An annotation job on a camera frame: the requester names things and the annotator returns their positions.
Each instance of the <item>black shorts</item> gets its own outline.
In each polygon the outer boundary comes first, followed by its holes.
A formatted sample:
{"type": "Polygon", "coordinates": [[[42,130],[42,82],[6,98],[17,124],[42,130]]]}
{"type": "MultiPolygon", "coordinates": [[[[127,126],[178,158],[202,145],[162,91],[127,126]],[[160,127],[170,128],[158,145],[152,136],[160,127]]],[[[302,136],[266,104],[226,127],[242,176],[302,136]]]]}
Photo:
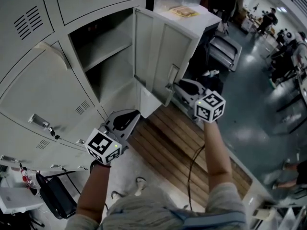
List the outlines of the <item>black shorts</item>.
{"type": "Polygon", "coordinates": [[[297,172],[298,172],[298,177],[296,184],[307,184],[307,160],[304,162],[301,162],[297,166],[297,172]]]}

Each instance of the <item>black bracelet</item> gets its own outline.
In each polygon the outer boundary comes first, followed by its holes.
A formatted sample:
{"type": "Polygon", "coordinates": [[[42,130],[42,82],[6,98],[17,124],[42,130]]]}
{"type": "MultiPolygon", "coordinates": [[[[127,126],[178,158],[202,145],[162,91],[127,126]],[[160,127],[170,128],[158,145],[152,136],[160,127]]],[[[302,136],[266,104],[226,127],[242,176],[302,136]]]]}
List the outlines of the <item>black bracelet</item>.
{"type": "Polygon", "coordinates": [[[94,161],[91,163],[90,172],[92,172],[92,169],[94,168],[94,166],[95,166],[96,164],[98,164],[99,166],[102,166],[102,167],[111,168],[111,165],[104,165],[103,163],[99,162],[98,160],[94,160],[94,161]]]}

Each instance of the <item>gray t-shirt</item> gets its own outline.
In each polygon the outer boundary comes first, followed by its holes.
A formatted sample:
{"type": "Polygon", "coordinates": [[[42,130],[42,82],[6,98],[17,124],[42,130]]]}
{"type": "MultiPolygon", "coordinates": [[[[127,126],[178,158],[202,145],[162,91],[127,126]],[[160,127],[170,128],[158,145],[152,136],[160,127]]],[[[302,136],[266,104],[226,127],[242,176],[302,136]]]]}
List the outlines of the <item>gray t-shirt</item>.
{"type": "MultiPolygon", "coordinates": [[[[183,222],[170,210],[176,207],[164,193],[145,190],[141,196],[127,196],[118,200],[108,211],[107,217],[99,224],[83,215],[72,216],[65,230],[177,230],[182,229],[183,222]]],[[[181,210],[189,216],[203,216],[227,211],[245,212],[236,186],[223,183],[216,186],[209,194],[206,213],[181,210]]],[[[216,230],[243,230],[247,225],[215,227],[216,230]]]]}

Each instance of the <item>locker shelf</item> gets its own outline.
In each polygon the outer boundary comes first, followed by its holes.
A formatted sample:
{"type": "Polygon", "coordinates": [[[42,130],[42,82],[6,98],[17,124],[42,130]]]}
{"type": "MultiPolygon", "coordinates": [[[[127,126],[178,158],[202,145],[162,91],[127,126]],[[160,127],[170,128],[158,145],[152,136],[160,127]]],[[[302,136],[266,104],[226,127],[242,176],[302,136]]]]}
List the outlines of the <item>locker shelf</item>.
{"type": "Polygon", "coordinates": [[[101,105],[133,80],[132,65],[123,57],[124,54],[125,50],[109,57],[86,73],[101,105]]]}
{"type": "Polygon", "coordinates": [[[77,50],[84,72],[110,56],[132,45],[132,39],[117,29],[100,34],[90,43],[77,50]]]}

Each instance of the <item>white tile floor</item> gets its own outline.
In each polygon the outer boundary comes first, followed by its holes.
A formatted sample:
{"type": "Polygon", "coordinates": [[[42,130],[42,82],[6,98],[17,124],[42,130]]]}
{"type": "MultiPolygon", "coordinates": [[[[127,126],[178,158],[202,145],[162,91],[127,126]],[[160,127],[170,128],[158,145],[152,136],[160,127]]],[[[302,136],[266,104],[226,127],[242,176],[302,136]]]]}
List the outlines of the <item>white tile floor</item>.
{"type": "MultiPolygon", "coordinates": [[[[89,171],[76,172],[70,174],[70,178],[79,189],[82,190],[85,182],[89,176],[89,171]]],[[[169,194],[174,203],[179,207],[183,208],[189,204],[188,197],[173,186],[169,181],[155,173],[149,164],[143,160],[143,158],[133,149],[128,149],[118,159],[112,162],[112,169],[109,179],[108,192],[106,198],[106,204],[110,207],[112,205],[111,192],[117,191],[119,193],[127,193],[136,188],[135,178],[141,176],[146,179],[148,185],[154,185],[162,188],[166,193],[169,194]]],[[[79,194],[72,186],[67,176],[61,176],[60,179],[63,181],[65,187],[72,195],[75,201],[78,201],[79,194]]],[[[196,202],[192,201],[194,211],[204,211],[196,202]]],[[[67,220],[56,219],[46,205],[40,207],[40,209],[33,210],[33,214],[36,219],[45,224],[44,228],[37,227],[37,229],[44,230],[63,230],[65,229],[67,220]]]]}

